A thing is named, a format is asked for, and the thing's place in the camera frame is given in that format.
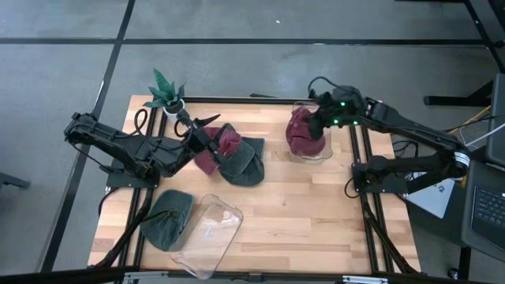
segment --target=maroon cloth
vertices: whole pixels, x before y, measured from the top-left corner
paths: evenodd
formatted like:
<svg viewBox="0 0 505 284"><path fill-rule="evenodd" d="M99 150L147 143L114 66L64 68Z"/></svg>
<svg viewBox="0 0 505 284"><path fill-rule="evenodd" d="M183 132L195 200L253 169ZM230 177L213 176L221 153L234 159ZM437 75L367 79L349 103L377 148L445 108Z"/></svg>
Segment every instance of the maroon cloth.
<svg viewBox="0 0 505 284"><path fill-rule="evenodd" d="M214 139L221 128L219 127L204 127L204 131L210 138ZM233 155L241 143L240 134L235 131L225 129L221 138L219 138L218 152L225 158ZM218 168L218 164L214 162L211 153L208 150L201 152L195 157L195 164L207 175L211 175Z"/></svg>
<svg viewBox="0 0 505 284"><path fill-rule="evenodd" d="M309 133L309 123L305 118L311 114L305 107L298 107L291 113L292 117L286 128L286 139L291 152L295 155L314 156L324 149L326 140L322 136L313 140Z"/></svg>

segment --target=transparent plastic bin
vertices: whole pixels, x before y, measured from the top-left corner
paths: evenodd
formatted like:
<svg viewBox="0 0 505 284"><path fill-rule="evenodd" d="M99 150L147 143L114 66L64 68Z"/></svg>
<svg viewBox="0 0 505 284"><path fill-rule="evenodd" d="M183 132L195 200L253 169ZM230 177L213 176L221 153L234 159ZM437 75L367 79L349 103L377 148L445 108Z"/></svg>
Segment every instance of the transparent plastic bin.
<svg viewBox="0 0 505 284"><path fill-rule="evenodd" d="M242 220L243 214L235 206L207 194L170 247L170 258L198 279L209 279Z"/></svg>
<svg viewBox="0 0 505 284"><path fill-rule="evenodd" d="M316 112L319 107L316 103L312 102L295 102L293 104L293 110L298 107L305 107L311 112ZM302 153L293 153L290 151L290 160L295 163L305 163L305 164L321 164L324 160L327 160L333 156L333 150L331 150L331 129L325 128L324 130L325 144L323 150L313 156L303 155Z"/></svg>

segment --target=wooden table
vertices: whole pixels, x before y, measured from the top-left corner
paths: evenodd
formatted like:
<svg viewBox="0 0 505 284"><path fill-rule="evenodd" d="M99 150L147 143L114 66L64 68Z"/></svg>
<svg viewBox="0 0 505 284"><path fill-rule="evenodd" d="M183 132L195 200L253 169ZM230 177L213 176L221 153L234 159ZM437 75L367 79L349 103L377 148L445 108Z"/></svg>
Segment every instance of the wooden table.
<svg viewBox="0 0 505 284"><path fill-rule="evenodd" d="M131 98L123 131L133 131L133 116L151 96ZM208 118L221 114L212 126L229 122L242 136L262 137L264 149L264 181L252 188L229 184L219 174L211 177L194 162L172 178L162 178L155 190L153 203L166 189L177 189L195 196L213 193L238 207L244 221L221 261L218 271L262 271L314 274L369 274L370 265L359 199L343 193L350 179L353 151L347 127L331 128L333 156L320 165L292 163L286 143L286 124L292 106L228 103L186 103L192 118ZM161 110L156 115L153 133L158 132ZM358 140L364 157L361 131ZM167 122L166 136L173 136ZM393 158L391 138L370 132L375 155ZM99 262L119 239L123 230L133 189L120 189L105 201L96 230L89 264ZM417 251L405 204L391 194L381 195L387 232L411 266L420 270ZM137 232L132 236L127 264L133 263ZM378 238L376 251L384 270L382 248ZM180 270L168 252L145 242L142 268Z"/></svg>

